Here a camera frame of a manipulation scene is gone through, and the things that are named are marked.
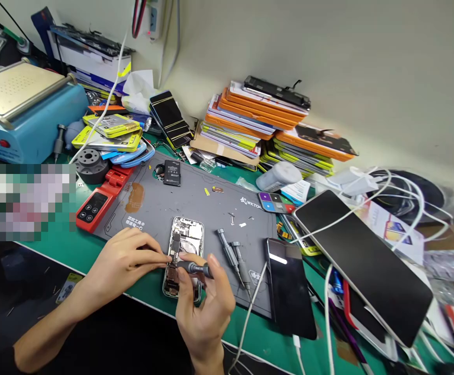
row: white wall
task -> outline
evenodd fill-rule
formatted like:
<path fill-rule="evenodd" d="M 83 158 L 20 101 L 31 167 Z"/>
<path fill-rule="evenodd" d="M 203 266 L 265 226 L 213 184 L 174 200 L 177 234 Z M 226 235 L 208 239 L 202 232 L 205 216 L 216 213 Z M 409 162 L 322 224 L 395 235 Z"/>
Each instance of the white wall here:
<path fill-rule="evenodd" d="M 29 17 L 45 3 L 3 3 L 41 45 Z M 108 0 L 46 5 L 57 21 L 91 22 L 117 40 L 131 12 L 131 2 Z M 165 87 L 190 115 L 202 117 L 231 79 L 302 79 L 306 122 L 348 138 L 361 154 L 349 164 L 412 167 L 454 184 L 454 0 L 182 0 L 181 11 L 181 52 Z M 0 21 L 15 31 L 1 9 Z M 129 45 L 134 68 L 159 67 L 162 43 Z"/>

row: gray silicone mat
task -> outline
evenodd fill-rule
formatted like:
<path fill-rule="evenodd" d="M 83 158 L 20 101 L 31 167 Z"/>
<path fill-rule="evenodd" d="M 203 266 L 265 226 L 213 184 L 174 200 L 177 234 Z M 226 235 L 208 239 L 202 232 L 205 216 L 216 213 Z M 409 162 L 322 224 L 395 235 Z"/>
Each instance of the gray silicone mat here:
<path fill-rule="evenodd" d="M 153 176 L 153 171 L 156 165 L 164 164 L 168 159 L 175 160 L 156 152 L 145 166 L 134 172 L 94 234 L 107 240 L 121 229 L 133 226 L 136 221 L 137 226 L 153 236 L 166 253 L 174 217 L 200 221 L 205 227 L 204 256 L 215 254 L 229 276 L 237 303 L 248 308 L 248 295 L 227 262 L 215 230 L 223 228 L 227 241 L 241 242 L 241 252 L 253 281 L 253 293 L 258 282 L 257 275 L 259 277 L 266 260 L 266 238 L 277 238 L 275 214 L 261 209 L 256 193 L 183 162 L 180 162 L 181 186 L 164 185 Z M 224 192 L 214 192 L 213 186 L 222 188 Z M 235 215 L 233 226 L 229 213 Z M 253 311 L 270 318 L 270 310 L 269 287 L 264 282 Z"/>

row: white bottle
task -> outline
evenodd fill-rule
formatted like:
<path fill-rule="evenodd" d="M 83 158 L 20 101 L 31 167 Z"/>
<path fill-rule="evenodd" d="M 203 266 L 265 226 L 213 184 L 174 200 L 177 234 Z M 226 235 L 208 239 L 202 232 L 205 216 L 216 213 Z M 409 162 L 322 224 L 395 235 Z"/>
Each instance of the white bottle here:
<path fill-rule="evenodd" d="M 301 173 L 293 164 L 287 161 L 280 161 L 267 173 L 257 178 L 257 186 L 260 190 L 273 193 L 287 185 L 297 183 L 301 180 Z"/>

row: phone battery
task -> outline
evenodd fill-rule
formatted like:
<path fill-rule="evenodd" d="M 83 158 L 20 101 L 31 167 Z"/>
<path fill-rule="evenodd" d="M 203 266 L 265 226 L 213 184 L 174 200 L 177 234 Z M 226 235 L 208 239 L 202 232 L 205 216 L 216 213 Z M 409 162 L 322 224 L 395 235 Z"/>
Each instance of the phone battery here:
<path fill-rule="evenodd" d="M 180 186 L 180 163 L 176 160 L 165 161 L 165 185 Z"/>

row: lcd separator machine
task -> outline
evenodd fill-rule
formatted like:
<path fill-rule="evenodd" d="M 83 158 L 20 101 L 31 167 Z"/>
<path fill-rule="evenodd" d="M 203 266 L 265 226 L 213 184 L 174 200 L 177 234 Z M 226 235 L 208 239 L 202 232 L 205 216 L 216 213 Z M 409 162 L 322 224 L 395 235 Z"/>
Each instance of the lcd separator machine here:
<path fill-rule="evenodd" d="M 51 153 L 57 126 L 79 120 L 88 100 L 73 75 L 31 65 L 27 59 L 0 70 L 0 160 L 40 164 Z"/>

